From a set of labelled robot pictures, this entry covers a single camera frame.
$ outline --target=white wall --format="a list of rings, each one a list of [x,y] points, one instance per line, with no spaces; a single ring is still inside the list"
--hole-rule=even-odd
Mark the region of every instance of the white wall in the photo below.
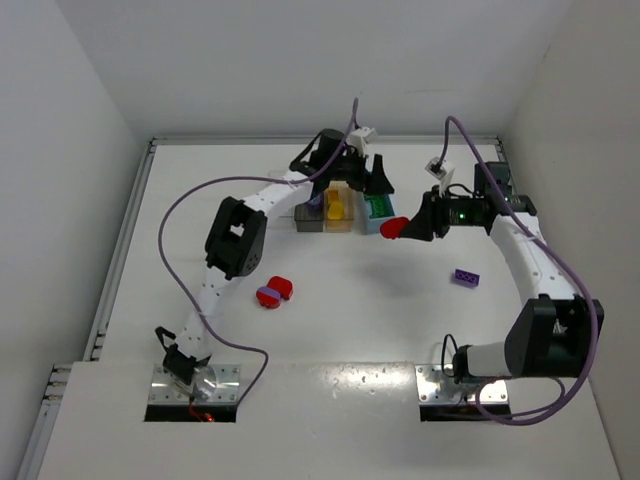
[[[143,138],[500,131],[571,0],[57,0]]]
[[[625,478],[640,477],[640,6],[576,0],[507,136],[545,235],[605,308],[592,373]]]
[[[0,479],[81,357],[142,146],[53,0],[0,2]]]

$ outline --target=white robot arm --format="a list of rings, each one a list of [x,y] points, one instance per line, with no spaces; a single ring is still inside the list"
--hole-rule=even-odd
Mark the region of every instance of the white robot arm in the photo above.
[[[292,171],[288,171],[283,177],[287,182],[306,178],[302,173]],[[268,220],[277,218],[296,205],[308,201],[311,198],[312,189],[313,183],[310,182],[295,185],[272,184],[240,201],[256,212],[263,212]],[[197,297],[202,313],[214,330],[222,318],[224,304],[233,295],[243,278],[238,276],[228,280],[225,276],[226,273],[220,268],[207,266],[206,278]],[[196,312],[191,312],[184,330],[175,339],[178,350],[186,357],[193,357],[196,362],[211,356],[213,341],[214,339],[208,334]]]
[[[486,166],[493,170],[494,177],[502,177],[502,194],[516,217],[546,245],[533,203],[527,196],[513,195],[508,187],[506,164],[489,162]],[[473,196],[452,195],[448,189],[443,192],[435,186],[424,194],[413,219],[391,220],[396,227],[390,230],[389,238],[432,241],[444,237],[451,226],[481,226],[504,255],[520,294],[522,311],[504,341],[465,345],[456,352],[453,374],[457,381],[578,377],[591,339],[586,301],[548,255],[502,211],[501,204],[489,190],[484,173],[476,169]],[[604,311],[597,300],[594,306],[599,335]]]
[[[366,144],[374,135],[371,128],[359,128],[349,134],[341,150],[343,133],[325,129],[291,162],[283,181],[241,200],[228,197],[222,201],[205,244],[206,275],[197,295],[201,311],[191,312],[177,335],[163,327],[156,329],[165,350],[163,366],[176,379],[189,385],[195,369],[208,363],[214,339],[200,314],[215,331],[225,303],[242,277],[251,274],[260,262],[269,218],[321,194],[331,180],[346,181],[352,189],[372,195],[394,192],[384,174],[381,155],[374,156],[371,172],[365,168]],[[311,152],[315,140],[318,147]],[[309,161],[303,161],[309,152]],[[335,152],[339,152],[336,160],[329,163]]]

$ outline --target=metal bracket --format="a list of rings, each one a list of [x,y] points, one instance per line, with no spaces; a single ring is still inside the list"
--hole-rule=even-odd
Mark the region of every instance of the metal bracket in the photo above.
[[[211,373],[210,380],[206,380],[211,388],[208,392],[210,395],[206,398],[203,395],[196,395],[195,403],[210,407],[234,406],[238,401],[240,390],[240,366],[208,365],[205,368]],[[189,405],[189,397],[192,393],[192,386],[186,387],[177,382],[167,370],[157,365],[151,378],[148,405],[185,407]]]
[[[453,373],[451,365],[416,365],[420,417],[424,420],[477,420],[475,391],[478,384],[455,383],[445,375]],[[480,395],[482,405],[493,413],[508,414],[509,394],[504,380],[487,385]]]

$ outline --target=cable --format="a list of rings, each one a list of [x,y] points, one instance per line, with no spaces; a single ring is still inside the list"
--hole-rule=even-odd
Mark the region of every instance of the cable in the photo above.
[[[451,188],[452,187],[458,187],[463,189],[465,192],[467,192],[469,195],[471,195],[472,197],[475,197],[476,194],[474,191],[472,191],[469,187],[467,187],[466,185],[463,185],[462,183],[452,183],[451,185],[449,185],[447,187],[447,189],[445,190],[445,192],[447,192],[449,195],[453,196],[453,197],[459,197],[460,195],[457,195],[455,193],[451,192]]]
[[[278,178],[245,176],[245,175],[216,178],[216,179],[209,180],[207,182],[201,183],[200,185],[197,185],[197,186],[193,187],[192,189],[188,190],[186,193],[183,193],[175,202],[173,202],[173,204],[171,204],[169,209],[164,214],[164,217],[162,217],[162,221],[160,222],[160,227],[158,228],[158,253],[160,254],[160,260],[162,260],[162,263],[163,263],[164,267],[167,269],[167,271],[169,272],[169,275],[171,275],[171,277],[175,280],[175,282],[178,284],[180,289],[187,296],[187,298],[189,299],[189,302],[191,302],[191,305],[193,305],[193,308],[195,309],[196,314],[200,318],[200,321],[202,321],[202,324],[207,329],[209,334],[213,338],[215,338],[218,342],[222,343],[223,345],[226,345],[227,347],[235,348],[236,350],[243,350],[243,351],[246,351],[246,352],[259,353],[260,355],[262,355],[264,357],[264,362],[262,363],[262,366],[260,367],[260,370],[258,370],[258,373],[256,374],[256,376],[249,383],[249,385],[247,386],[246,390],[242,393],[242,395],[238,399],[238,403],[236,404],[236,408],[238,406],[240,406],[240,404],[245,399],[247,394],[251,391],[251,389],[254,387],[256,382],[260,379],[260,377],[264,373],[264,370],[267,368],[267,365],[269,363],[269,354],[267,353],[266,350],[263,350],[261,348],[250,347],[250,346],[246,346],[246,345],[240,345],[238,343],[233,343],[233,342],[230,342],[228,340],[225,340],[220,335],[218,335],[218,333],[213,329],[211,324],[208,322],[206,316],[202,312],[202,309],[200,308],[200,304],[198,303],[198,300],[191,293],[191,291],[189,290],[189,287],[187,287],[187,285],[184,283],[184,281],[180,278],[180,276],[173,269],[173,267],[169,263],[169,260],[167,260],[167,255],[166,255],[166,253],[164,251],[164,230],[165,230],[166,225],[167,225],[167,220],[169,220],[169,217],[171,216],[173,211],[186,198],[190,197],[191,195],[193,195],[197,191],[202,190],[203,188],[208,187],[210,185],[215,185],[216,183],[231,182],[231,181],[237,181],[237,180],[249,180],[249,181],[255,181],[255,182],[271,182],[271,183],[280,183],[280,184],[286,184],[286,185],[299,185],[299,184],[305,183],[305,182],[312,182],[313,180],[318,178],[320,175],[322,175],[331,166],[331,164],[336,160],[336,158],[338,158],[338,156],[342,152],[342,150],[343,150],[343,148],[345,146],[345,143],[347,141],[347,137],[352,132],[353,127],[355,125],[355,119],[356,119],[357,112],[358,112],[358,98],[356,97],[353,100],[353,105],[351,107],[351,118],[349,120],[349,124],[347,126],[347,129],[345,130],[345,134],[342,137],[342,140],[340,140],[340,143],[336,147],[336,150],[333,152],[331,157],[329,157],[329,160],[327,161],[327,163],[325,163],[322,166],[322,168],[320,168],[316,173],[314,173],[310,177],[307,177],[307,178],[302,179],[302,180],[294,180],[294,181],[291,181],[291,182],[289,182],[287,180],[283,180],[283,179],[278,179]]]
[[[564,383],[562,383],[562,380],[560,380],[557,377],[548,377],[549,380],[553,380],[554,382],[556,382],[558,384],[558,386],[560,387],[560,395],[558,395],[558,398],[553,402],[556,403],[558,402],[562,397],[565,396],[567,389],[564,385]],[[480,384],[480,386],[478,387],[478,389],[475,391],[475,396],[476,399],[480,396],[480,392],[482,391],[482,389],[484,387],[486,387],[487,385],[489,385],[489,383],[495,382],[496,380],[511,380],[511,378],[501,378],[501,379],[496,379],[496,378],[492,378],[491,380]],[[462,403],[461,401],[458,402],[456,405],[452,406],[451,408],[456,408],[460,405],[460,403]],[[497,417],[503,418],[503,419],[510,419],[510,418],[515,418],[515,417],[526,417],[529,415],[534,415],[536,413],[540,413],[540,412],[544,412],[545,410],[549,409],[549,405],[546,405],[544,407],[539,407],[539,408],[534,408],[533,410],[527,410],[525,412],[519,412],[519,413],[506,413],[506,414],[493,414],[496,415]],[[487,417],[485,415],[481,414],[480,415],[463,415],[463,414],[456,414],[456,413],[443,413],[441,414],[444,417],[447,418],[455,418],[455,419],[459,419],[459,420],[487,420]]]
[[[465,141],[467,142],[467,145],[469,145],[469,148],[471,149],[471,152],[473,153],[473,156],[476,158],[478,164],[480,165],[480,168],[482,169],[482,171],[484,172],[485,176],[487,177],[487,180],[489,181],[489,184],[491,185],[491,188],[493,189],[493,191],[496,194],[498,194],[498,195],[496,195],[496,198],[500,202],[502,209],[509,214],[509,216],[513,219],[513,221],[518,226],[518,228],[520,228],[520,230],[522,230],[522,232],[527,237],[529,237],[532,242],[534,242],[551,260],[553,260],[556,263],[556,265],[558,267],[560,267],[560,269],[564,270],[564,272],[567,274],[567,276],[576,285],[578,290],[580,290],[580,293],[584,297],[585,302],[587,304],[587,309],[589,310],[589,317],[590,317],[590,320],[591,320],[591,339],[589,341],[589,352],[587,354],[587,358],[585,359],[584,367],[582,368],[582,371],[580,372],[580,375],[578,376],[576,382],[571,386],[571,388],[569,389],[568,392],[566,392],[565,395],[560,396],[555,402],[550,403],[546,407],[541,407],[540,409],[536,409],[537,411],[542,411],[543,413],[541,413],[537,417],[527,418],[527,419],[524,419],[524,420],[513,420],[512,418],[502,418],[502,417],[500,417],[498,415],[495,415],[495,414],[489,412],[480,403],[480,393],[482,392],[482,388],[484,388],[489,383],[492,383],[493,381],[495,381],[495,379],[487,381],[478,390],[478,394],[476,395],[476,401],[475,401],[476,408],[486,418],[489,418],[489,419],[491,419],[491,420],[493,420],[495,422],[501,423],[503,425],[512,425],[512,426],[535,425],[537,423],[540,423],[540,422],[550,418],[551,416],[553,416],[556,413],[558,413],[562,408],[564,408],[571,401],[571,399],[573,399],[573,397],[576,396],[576,394],[578,393],[578,391],[580,390],[580,388],[582,387],[584,382],[587,380],[587,378],[589,376],[589,372],[591,371],[591,367],[593,366],[593,362],[595,360],[596,347],[597,347],[597,343],[598,343],[598,316],[596,314],[596,307],[595,307],[595,304],[593,303],[593,299],[591,298],[591,294],[589,293],[589,290],[587,289],[587,286],[580,279],[578,274],[576,272],[574,272],[573,269],[564,260],[562,260],[562,258],[560,258],[557,253],[555,253],[549,246],[547,246],[544,242],[542,242],[540,239],[538,239],[533,234],[533,232],[531,232],[531,230],[529,230],[526,227],[526,225],[524,225],[520,221],[520,219],[517,217],[517,215],[511,209],[511,206],[505,200],[504,195],[502,195],[500,187],[498,186],[495,178],[493,178],[493,175],[491,175],[491,172],[489,171],[489,169],[485,165],[484,160],[482,159],[482,156],[480,155],[480,152],[478,151],[478,149],[476,148],[475,144],[473,143],[473,140],[471,139],[471,137],[467,133],[466,129],[464,128],[464,126],[462,125],[460,120],[458,120],[457,118],[455,118],[453,116],[448,116],[446,121],[445,121],[445,142],[444,142],[444,148],[442,150],[442,155],[440,156],[439,162],[444,162],[444,156],[447,153],[447,146],[449,144],[449,124],[452,123],[452,122],[455,124],[455,126],[458,128],[458,130],[460,131],[460,133],[464,137]],[[511,415],[511,417],[517,417],[519,415],[520,414],[513,414],[513,415]]]
[[[451,343],[453,343],[454,353],[458,353],[458,343],[456,342],[456,339],[453,338],[453,335],[447,333],[444,336],[444,340],[442,340],[442,352],[440,353],[440,369],[445,377],[453,378],[453,374],[447,375],[447,372],[444,370],[444,356],[447,353],[447,341],[449,339],[451,339]]]

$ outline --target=small white connector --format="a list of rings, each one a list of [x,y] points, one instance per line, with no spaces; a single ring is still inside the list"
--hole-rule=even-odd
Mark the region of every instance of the small white connector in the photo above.
[[[371,143],[377,135],[375,128],[360,127],[347,136],[347,145],[355,147],[360,156],[364,157],[367,143]]]
[[[442,162],[442,165],[438,165],[439,162],[440,157],[433,157],[429,163],[427,163],[425,170],[440,180],[440,196],[442,196],[446,192],[447,187],[451,184],[451,180],[453,180],[453,172],[456,167],[446,160]]]
[[[442,165],[438,165],[439,161],[440,157],[433,157],[431,160],[429,160],[429,163],[427,163],[427,166],[424,167],[424,169],[431,175],[436,177],[438,180],[442,180],[447,175],[448,164],[445,160],[444,162],[442,162]]]

